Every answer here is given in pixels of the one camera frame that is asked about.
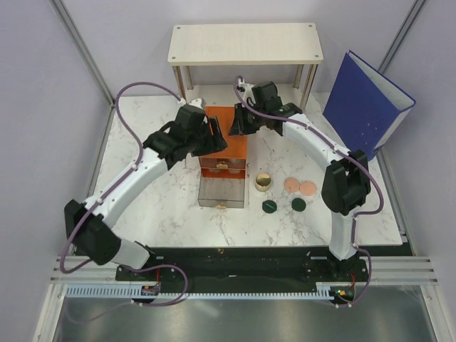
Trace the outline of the orange drawer box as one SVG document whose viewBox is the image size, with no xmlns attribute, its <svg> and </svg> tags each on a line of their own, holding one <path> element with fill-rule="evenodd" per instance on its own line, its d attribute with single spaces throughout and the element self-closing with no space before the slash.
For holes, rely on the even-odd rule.
<svg viewBox="0 0 456 342">
<path fill-rule="evenodd" d="M 202 157 L 245 159 L 246 167 L 243 170 L 208 169 L 200 167 L 202 176 L 214 178 L 244 179 L 246 177 L 247 170 L 248 140 L 247 136 L 229 135 L 229 129 L 231 128 L 234 119 L 234 107 L 209 106 L 206 107 L 206 113 L 209 115 L 209 117 L 216 116 L 218 118 L 223 138 L 227 142 L 228 146 L 221 152 L 205 155 Z"/>
</svg>

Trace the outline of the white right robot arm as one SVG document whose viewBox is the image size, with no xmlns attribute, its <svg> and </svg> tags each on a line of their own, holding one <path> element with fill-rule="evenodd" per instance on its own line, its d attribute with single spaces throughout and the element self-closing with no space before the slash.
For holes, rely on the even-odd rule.
<svg viewBox="0 0 456 342">
<path fill-rule="evenodd" d="M 331 240 L 334 258 L 326 262 L 334 280 L 352 272 L 350 258 L 358 247 L 353 223 L 371 192 L 371 176 L 366 154 L 351 151 L 320 131 L 295 103 L 284 103 L 275 83 L 252 85 L 239 76 L 235 80 L 231 135 L 253 135 L 262 127 L 300 147 L 324 172 L 321 198 L 331 211 Z"/>
</svg>

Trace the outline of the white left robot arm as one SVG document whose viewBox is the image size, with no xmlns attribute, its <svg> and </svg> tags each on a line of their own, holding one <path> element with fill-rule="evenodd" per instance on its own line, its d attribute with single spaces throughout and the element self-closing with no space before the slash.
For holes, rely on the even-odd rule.
<svg viewBox="0 0 456 342">
<path fill-rule="evenodd" d="M 137 242 L 117 236 L 113 227 L 143 190 L 188 155 L 200 157 L 227 148 L 217 117 L 199 106 L 185 104 L 176 118 L 140 143 L 140 154 L 100 193 L 64 207 L 66 235 L 89 261 L 131 267 L 141 280 L 154 277 L 156 263 Z"/>
</svg>

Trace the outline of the gold round jar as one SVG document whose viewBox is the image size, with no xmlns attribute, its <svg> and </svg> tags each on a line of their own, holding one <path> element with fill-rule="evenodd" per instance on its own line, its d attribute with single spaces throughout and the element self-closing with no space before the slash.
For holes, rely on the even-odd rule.
<svg viewBox="0 0 456 342">
<path fill-rule="evenodd" d="M 260 173 L 255 178 L 254 183 L 256 190 L 266 192 L 271 187 L 271 176 L 267 173 Z"/>
</svg>

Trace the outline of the white two-tier shelf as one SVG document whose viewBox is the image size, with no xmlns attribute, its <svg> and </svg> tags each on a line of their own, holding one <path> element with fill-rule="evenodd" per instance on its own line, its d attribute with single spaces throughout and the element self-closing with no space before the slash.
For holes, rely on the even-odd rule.
<svg viewBox="0 0 456 342">
<path fill-rule="evenodd" d="M 172 30 L 168 63 L 183 98 L 194 89 L 192 66 L 297 66 L 298 90 L 309 67 L 300 107 L 307 105 L 323 51 L 315 23 L 178 24 Z"/>
</svg>

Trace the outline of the pink powder puff left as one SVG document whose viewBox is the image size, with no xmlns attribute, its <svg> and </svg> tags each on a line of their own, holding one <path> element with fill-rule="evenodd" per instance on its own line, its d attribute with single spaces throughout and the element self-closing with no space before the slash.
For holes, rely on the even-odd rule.
<svg viewBox="0 0 456 342">
<path fill-rule="evenodd" d="M 284 180 L 284 189 L 287 192 L 295 193 L 295 192 L 299 191 L 300 184 L 301 183 L 296 178 L 288 177 Z"/>
</svg>

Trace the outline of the pink powder puff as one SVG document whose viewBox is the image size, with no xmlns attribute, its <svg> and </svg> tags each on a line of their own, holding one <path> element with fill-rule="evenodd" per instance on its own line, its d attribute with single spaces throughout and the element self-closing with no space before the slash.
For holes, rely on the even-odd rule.
<svg viewBox="0 0 456 342">
<path fill-rule="evenodd" d="M 296 178 L 288 177 L 284 180 L 284 189 L 287 192 L 295 193 L 295 192 L 299 191 L 300 184 L 301 183 Z"/>
<path fill-rule="evenodd" d="M 311 197 L 316 194 L 317 186 L 311 181 L 304 181 L 300 184 L 299 190 L 302 195 Z"/>
</svg>

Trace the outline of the dark green lid left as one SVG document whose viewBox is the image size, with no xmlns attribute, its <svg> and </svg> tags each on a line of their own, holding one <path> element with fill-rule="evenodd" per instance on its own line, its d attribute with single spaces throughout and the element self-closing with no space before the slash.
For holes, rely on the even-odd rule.
<svg viewBox="0 0 456 342">
<path fill-rule="evenodd" d="M 267 214 L 272 214 L 277 211 L 277 204 L 273 200 L 265 200 L 261 204 L 262 210 Z"/>
</svg>

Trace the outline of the dark green lid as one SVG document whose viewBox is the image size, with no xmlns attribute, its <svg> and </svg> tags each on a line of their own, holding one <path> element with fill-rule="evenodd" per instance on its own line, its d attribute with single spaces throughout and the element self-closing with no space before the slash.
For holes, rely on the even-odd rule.
<svg viewBox="0 0 456 342">
<path fill-rule="evenodd" d="M 291 201 L 291 207 L 296 212 L 303 212 L 306 209 L 306 202 L 301 198 L 294 198 Z"/>
<path fill-rule="evenodd" d="M 262 210 L 267 214 L 272 214 L 277 211 L 277 204 L 273 200 L 265 200 L 261 204 Z"/>
</svg>

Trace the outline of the pink powder puff right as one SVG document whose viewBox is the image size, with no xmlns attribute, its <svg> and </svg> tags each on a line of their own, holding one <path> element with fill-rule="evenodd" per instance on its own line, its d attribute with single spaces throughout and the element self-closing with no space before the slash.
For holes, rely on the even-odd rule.
<svg viewBox="0 0 456 342">
<path fill-rule="evenodd" d="M 317 186 L 311 181 L 304 181 L 300 184 L 299 190 L 302 195 L 311 197 L 316 194 Z"/>
</svg>

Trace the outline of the dark green lid right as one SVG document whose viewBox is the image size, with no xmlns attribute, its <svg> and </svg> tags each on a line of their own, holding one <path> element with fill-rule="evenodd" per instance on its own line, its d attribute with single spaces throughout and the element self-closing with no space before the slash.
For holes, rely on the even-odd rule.
<svg viewBox="0 0 456 342">
<path fill-rule="evenodd" d="M 303 212 L 306 209 L 306 202 L 301 198 L 294 198 L 291 201 L 291 207 L 296 212 Z"/>
</svg>

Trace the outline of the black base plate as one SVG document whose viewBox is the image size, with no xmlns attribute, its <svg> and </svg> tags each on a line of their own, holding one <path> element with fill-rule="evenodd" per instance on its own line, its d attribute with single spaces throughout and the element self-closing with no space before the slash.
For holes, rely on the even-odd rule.
<svg viewBox="0 0 456 342">
<path fill-rule="evenodd" d="M 319 283 L 360 284 L 366 261 L 338 261 L 326 247 L 154 248 L 144 273 L 118 267 L 118 281 L 159 281 L 167 290 L 314 290 Z"/>
</svg>

